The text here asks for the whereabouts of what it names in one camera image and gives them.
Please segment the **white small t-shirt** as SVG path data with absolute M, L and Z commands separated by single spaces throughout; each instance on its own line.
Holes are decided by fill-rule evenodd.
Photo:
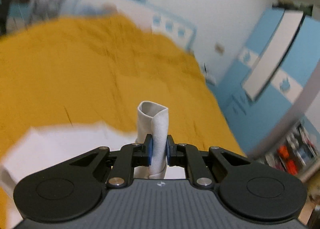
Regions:
M 144 144 L 147 136 L 151 135 L 152 156 L 148 167 L 134 168 L 132 184 L 109 190 L 95 209 L 74 220 L 37 222 L 22 217 L 17 228 L 187 228 L 188 212 L 183 210 L 183 205 L 184 196 L 189 191 L 188 182 L 164 178 L 168 123 L 166 107 L 142 102 L 138 106 L 138 135 L 135 143 Z M 20 160 L 25 166 L 39 160 L 42 163 L 41 171 L 71 159 L 61 157 L 53 149 L 49 152 L 54 161 L 52 165 L 45 163 L 44 155 L 27 157 L 23 154 Z

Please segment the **blue white wardrobe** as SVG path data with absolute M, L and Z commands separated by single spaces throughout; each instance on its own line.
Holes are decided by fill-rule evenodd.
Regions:
M 319 21 L 301 11 L 266 10 L 221 81 L 209 89 L 240 148 L 260 155 L 319 92 Z

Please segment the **mustard yellow bedspread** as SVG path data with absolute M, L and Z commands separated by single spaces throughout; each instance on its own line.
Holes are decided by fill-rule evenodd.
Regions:
M 137 128 L 143 101 L 169 109 L 169 134 L 242 154 L 196 59 L 122 14 L 61 17 L 1 38 L 1 154 L 31 127 L 104 121 Z

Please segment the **blue pillow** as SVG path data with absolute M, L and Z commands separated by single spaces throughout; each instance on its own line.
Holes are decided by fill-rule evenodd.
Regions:
M 103 16 L 107 14 L 117 13 L 118 9 L 114 4 L 104 3 L 102 5 L 80 4 L 73 11 L 74 16 Z

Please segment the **white blue headboard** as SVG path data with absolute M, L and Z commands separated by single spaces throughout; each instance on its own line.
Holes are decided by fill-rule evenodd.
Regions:
M 176 45 L 191 50 L 196 36 L 196 26 L 161 7 L 138 0 L 65 0 L 61 6 L 61 15 L 72 15 L 80 4 L 116 5 L 118 12 L 130 18 L 137 26 L 150 29 L 170 38 Z

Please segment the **beige wall switch plate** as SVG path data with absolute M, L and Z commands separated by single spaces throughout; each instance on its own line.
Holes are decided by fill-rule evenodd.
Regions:
M 223 45 L 221 45 L 220 43 L 216 43 L 215 44 L 215 52 L 220 55 L 223 55 L 225 52 L 225 47 Z

